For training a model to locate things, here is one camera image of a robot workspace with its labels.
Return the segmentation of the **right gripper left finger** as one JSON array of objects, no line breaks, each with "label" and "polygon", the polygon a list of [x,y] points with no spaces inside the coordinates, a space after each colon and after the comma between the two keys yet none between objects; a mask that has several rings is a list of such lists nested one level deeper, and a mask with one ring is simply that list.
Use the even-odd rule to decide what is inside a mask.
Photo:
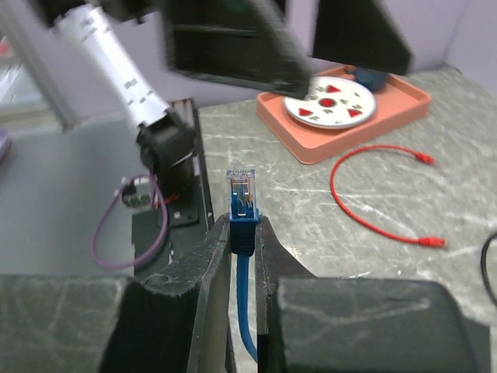
[{"label": "right gripper left finger", "polygon": [[229,224],[144,280],[1,279],[3,372],[222,372]]}]

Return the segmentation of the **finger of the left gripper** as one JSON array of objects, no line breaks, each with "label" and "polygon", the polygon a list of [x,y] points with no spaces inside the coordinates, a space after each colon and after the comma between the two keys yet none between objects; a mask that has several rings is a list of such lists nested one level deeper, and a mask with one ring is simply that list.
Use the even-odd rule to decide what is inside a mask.
[{"label": "finger of the left gripper", "polygon": [[318,2],[312,57],[405,75],[412,53],[382,1]]},{"label": "finger of the left gripper", "polygon": [[272,1],[163,1],[167,67],[188,78],[304,97],[311,69]]}]

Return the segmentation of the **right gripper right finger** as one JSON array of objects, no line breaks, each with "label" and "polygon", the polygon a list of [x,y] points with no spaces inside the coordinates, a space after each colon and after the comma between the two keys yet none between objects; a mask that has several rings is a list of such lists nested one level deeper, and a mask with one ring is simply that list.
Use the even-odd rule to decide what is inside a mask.
[{"label": "right gripper right finger", "polygon": [[261,372],[489,372],[487,325],[435,281],[317,277],[255,230]]}]

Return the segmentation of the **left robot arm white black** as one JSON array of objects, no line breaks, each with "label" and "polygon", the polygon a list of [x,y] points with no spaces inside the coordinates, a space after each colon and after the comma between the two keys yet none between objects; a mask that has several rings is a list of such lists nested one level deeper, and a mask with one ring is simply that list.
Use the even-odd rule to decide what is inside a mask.
[{"label": "left robot arm white black", "polygon": [[187,78],[301,99],[311,69],[286,31],[282,1],[32,1],[49,29],[78,48],[137,129],[141,162],[165,196],[193,181],[196,131],[148,84],[109,24],[161,16],[165,64]]}]

